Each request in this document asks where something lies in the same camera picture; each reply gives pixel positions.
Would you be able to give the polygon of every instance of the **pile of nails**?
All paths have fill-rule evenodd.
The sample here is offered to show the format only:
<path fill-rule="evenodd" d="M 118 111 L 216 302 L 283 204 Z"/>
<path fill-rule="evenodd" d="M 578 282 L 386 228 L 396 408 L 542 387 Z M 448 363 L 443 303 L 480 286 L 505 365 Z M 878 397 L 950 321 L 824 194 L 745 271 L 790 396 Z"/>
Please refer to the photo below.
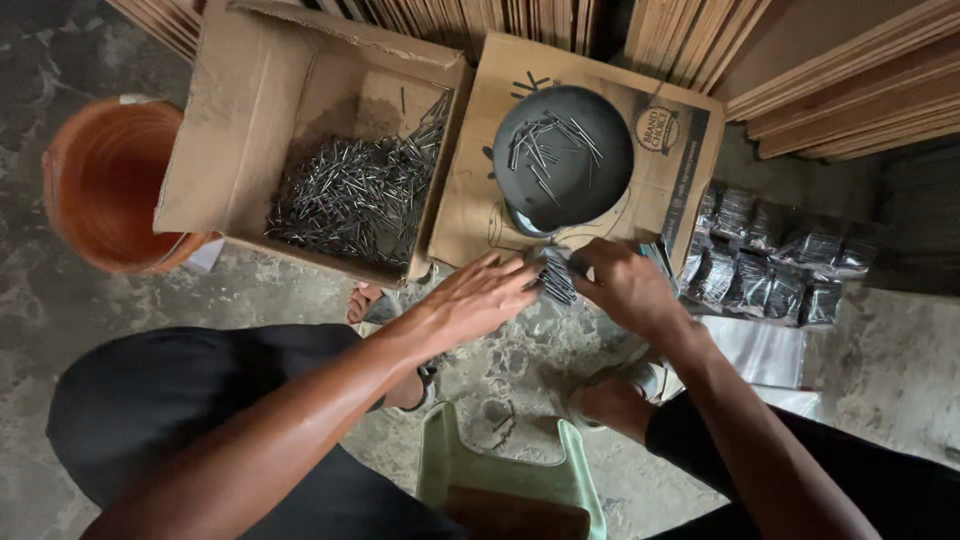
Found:
<path fill-rule="evenodd" d="M 537 282 L 543 287 L 544 295 L 564 306 L 573 306 L 577 301 L 577 289 L 566 267 L 566 260 L 562 257 L 547 256 L 546 266 L 537 277 Z"/>
<path fill-rule="evenodd" d="M 264 233 L 304 250 L 403 271 L 444 139 L 452 93 L 406 138 L 332 137 L 289 163 Z"/>
<path fill-rule="evenodd" d="M 545 110 L 543 114 L 545 116 L 542 120 L 528 120 L 522 128 L 516 131 L 514 140 L 510 144 L 510 156 L 507 157 L 508 166 L 511 170 L 516 171 L 520 160 L 520 153 L 523 152 L 524 157 L 529 157 L 533 161 L 533 163 L 529 163 L 527 166 L 533 171 L 534 176 L 537 177 L 537 184 L 549 195 L 554 204 L 562 209 L 563 206 L 561 206 L 557 200 L 557 196 L 554 195 L 553 190 L 550 189 L 549 182 L 546 180 L 552 178 L 550 171 L 547 170 L 547 163 L 552 165 L 559 164 L 560 157 L 557 153 L 561 150 L 573 153 L 589 150 L 590 161 L 588 163 L 587 182 L 588 187 L 593 187 L 593 165 L 596 163 L 597 168 L 600 168 L 600 160 L 603 159 L 603 154 L 597 150 L 596 143 L 593 142 L 590 135 L 587 135 L 587 132 L 585 132 L 584 129 L 580 127 L 580 124 L 572 117 L 570 117 L 569 120 L 563 120 L 550 110 Z M 540 135 L 553 130 L 557 130 L 563 134 L 576 148 L 561 146 L 560 149 L 555 152 L 552 146 L 538 142 Z"/>

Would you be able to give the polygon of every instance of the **black bowl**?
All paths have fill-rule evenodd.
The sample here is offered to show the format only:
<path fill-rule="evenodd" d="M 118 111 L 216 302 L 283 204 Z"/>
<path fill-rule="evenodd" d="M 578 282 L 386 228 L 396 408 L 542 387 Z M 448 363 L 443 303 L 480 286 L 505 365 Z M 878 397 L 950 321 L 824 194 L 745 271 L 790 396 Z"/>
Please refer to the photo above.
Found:
<path fill-rule="evenodd" d="M 548 110 L 564 120 L 576 120 L 603 155 L 598 167 L 590 163 L 589 149 L 578 149 L 559 130 L 540 135 L 538 143 L 553 148 L 560 160 L 556 164 L 546 163 L 549 177 L 537 165 L 537 172 L 557 202 L 538 184 L 530 169 L 537 163 L 533 158 L 521 152 L 516 170 L 509 166 L 514 134 L 524 129 L 527 122 L 547 118 Z M 580 225 L 600 217 L 623 196 L 633 173 L 634 146 L 626 122 L 603 96 L 582 86 L 550 86 L 523 98 L 504 117 L 493 141 L 493 174 L 508 206 L 540 231 Z"/>

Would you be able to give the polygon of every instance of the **light green stool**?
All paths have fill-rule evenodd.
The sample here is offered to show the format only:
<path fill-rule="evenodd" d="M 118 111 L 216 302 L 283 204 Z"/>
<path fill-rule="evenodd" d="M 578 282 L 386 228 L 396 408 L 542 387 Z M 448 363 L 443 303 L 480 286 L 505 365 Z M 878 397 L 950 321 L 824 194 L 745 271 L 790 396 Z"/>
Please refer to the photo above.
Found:
<path fill-rule="evenodd" d="M 579 507 L 590 516 L 588 538 L 605 540 L 607 522 L 590 478 L 583 439 L 563 419 L 557 421 L 557 431 L 564 457 L 552 465 L 479 454 L 460 440 L 453 404 L 436 404 L 423 420 L 417 498 L 442 510 L 447 489 L 460 486 Z"/>

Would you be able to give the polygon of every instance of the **cardboard box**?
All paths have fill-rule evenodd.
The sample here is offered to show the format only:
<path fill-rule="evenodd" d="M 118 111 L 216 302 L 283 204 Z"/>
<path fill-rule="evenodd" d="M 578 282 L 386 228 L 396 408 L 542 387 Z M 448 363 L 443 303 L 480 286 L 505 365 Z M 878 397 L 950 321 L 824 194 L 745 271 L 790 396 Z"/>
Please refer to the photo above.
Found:
<path fill-rule="evenodd" d="M 271 1 L 210 0 L 204 21 L 155 231 L 218 231 L 235 244 L 386 286 L 425 275 L 473 78 L 462 53 Z M 312 254 L 263 234 L 288 155 L 308 152 L 327 135 L 408 135 L 444 88 L 455 90 L 453 105 L 406 275 Z"/>
<path fill-rule="evenodd" d="M 590 88 L 620 111 L 634 139 L 634 175 L 604 215 L 536 239 L 519 233 L 506 213 L 491 148 L 517 100 L 559 84 Z M 490 249 L 509 253 L 547 243 L 576 249 L 595 236 L 650 241 L 662 233 L 679 272 L 723 129 L 723 106 L 707 96 L 534 41 L 487 35 L 429 254 L 460 267 Z"/>

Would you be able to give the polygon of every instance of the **concrete floor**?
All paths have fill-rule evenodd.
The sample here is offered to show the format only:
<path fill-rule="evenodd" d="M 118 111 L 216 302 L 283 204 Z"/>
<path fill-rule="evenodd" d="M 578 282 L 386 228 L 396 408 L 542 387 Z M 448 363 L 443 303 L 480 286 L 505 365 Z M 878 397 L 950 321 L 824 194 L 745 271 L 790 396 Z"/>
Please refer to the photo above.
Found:
<path fill-rule="evenodd" d="M 43 434 L 58 375 L 114 337 L 171 325 L 219 329 L 343 321 L 351 281 L 227 247 L 214 270 L 111 276 L 79 260 L 47 226 L 39 158 L 60 124 L 94 97 L 139 92 L 183 105 L 190 68 L 98 0 L 0 4 L 0 539 L 76 538 L 97 515 Z M 868 215 L 874 163 L 757 162 L 728 128 L 716 177 L 785 203 Z M 426 287 L 406 291 L 411 303 Z M 840 322 L 812 335 L 804 384 L 822 416 L 877 443 L 947 462 L 960 446 L 960 307 L 852 288 Z M 635 346 L 604 315 L 532 307 L 442 361 L 474 448 L 550 462 L 556 418 L 577 380 Z M 416 483 L 421 414 L 367 415 L 344 441 L 407 490 Z M 723 502 L 610 432 L 585 448 L 610 538 L 641 538 Z"/>

